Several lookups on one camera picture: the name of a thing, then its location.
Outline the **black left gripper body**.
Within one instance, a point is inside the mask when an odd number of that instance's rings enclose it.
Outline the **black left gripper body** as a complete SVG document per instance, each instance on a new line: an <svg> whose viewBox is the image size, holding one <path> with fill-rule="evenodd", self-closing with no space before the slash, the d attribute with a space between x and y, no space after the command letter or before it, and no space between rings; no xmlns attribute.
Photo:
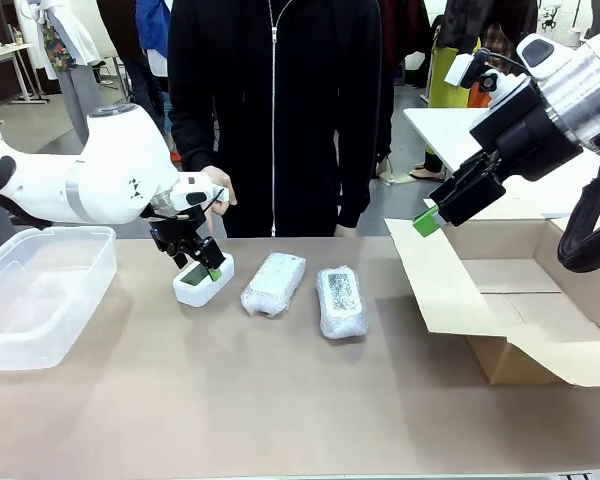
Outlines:
<svg viewBox="0 0 600 480"><path fill-rule="evenodd" d="M148 206L147 221L151 227L151 237L160 252L166 253L171 259L177 252L183 252L189 260L195 260L196 240L201 238L197 230L206 221L201 206L189 208L173 217L157 213L152 206Z"/></svg>

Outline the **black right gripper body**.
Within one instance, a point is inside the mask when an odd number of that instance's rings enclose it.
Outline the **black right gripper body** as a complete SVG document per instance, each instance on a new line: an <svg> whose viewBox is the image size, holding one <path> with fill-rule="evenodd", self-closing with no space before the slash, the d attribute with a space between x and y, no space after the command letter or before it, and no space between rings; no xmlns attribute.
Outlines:
<svg viewBox="0 0 600 480"><path fill-rule="evenodd" d="M583 152L550 118L530 80L490 107L470 135L480 145L468 159L471 172L491 172L500 181L511 176L537 181Z"/></svg>

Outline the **person's right hand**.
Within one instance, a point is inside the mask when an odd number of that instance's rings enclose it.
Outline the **person's right hand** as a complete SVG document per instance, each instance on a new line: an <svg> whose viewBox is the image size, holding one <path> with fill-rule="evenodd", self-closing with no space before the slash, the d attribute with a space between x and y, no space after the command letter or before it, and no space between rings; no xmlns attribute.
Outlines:
<svg viewBox="0 0 600 480"><path fill-rule="evenodd" d="M204 167L201 172L206 174L214 185L213 198L205 207L208 216L211 214L222 216L229 207L237 205L235 191L228 174L214 166Z"/></svg>

